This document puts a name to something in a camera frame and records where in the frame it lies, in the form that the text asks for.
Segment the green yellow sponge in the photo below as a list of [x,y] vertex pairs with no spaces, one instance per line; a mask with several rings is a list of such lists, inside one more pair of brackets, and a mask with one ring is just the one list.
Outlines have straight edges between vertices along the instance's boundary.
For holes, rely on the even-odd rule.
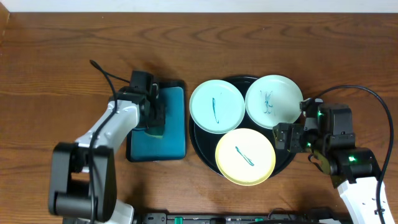
[[152,138],[162,139],[164,135],[164,126],[153,126],[144,130],[144,133]]

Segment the yellow plate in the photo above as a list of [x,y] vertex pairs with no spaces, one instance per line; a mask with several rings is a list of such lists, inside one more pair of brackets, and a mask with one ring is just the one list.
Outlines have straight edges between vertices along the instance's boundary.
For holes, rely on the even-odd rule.
[[270,140],[253,129],[239,128],[226,133],[215,149],[216,165],[229,181],[253,186],[267,180],[276,165]]

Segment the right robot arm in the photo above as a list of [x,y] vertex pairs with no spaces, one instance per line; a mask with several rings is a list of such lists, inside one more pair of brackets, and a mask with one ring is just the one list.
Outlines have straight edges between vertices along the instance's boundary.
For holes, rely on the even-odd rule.
[[279,123],[272,132],[276,149],[307,152],[308,160],[317,160],[313,164],[330,176],[353,223],[394,223],[381,169],[370,149],[355,146],[352,125],[321,124],[308,128]]

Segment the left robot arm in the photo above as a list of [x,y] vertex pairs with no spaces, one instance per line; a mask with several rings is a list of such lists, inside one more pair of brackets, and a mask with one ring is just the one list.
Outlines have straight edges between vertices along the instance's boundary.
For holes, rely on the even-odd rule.
[[85,223],[133,222],[133,206],[117,198],[114,154],[133,129],[164,125],[164,106],[158,97],[156,93],[117,93],[84,135],[54,147],[50,214]]

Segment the light green plate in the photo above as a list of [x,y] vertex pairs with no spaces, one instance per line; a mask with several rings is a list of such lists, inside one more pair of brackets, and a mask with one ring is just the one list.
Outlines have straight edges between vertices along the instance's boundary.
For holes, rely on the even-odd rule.
[[294,123],[301,115],[303,94],[299,86],[282,75],[266,75],[250,85],[245,96],[246,112],[258,126],[272,129],[279,123]]

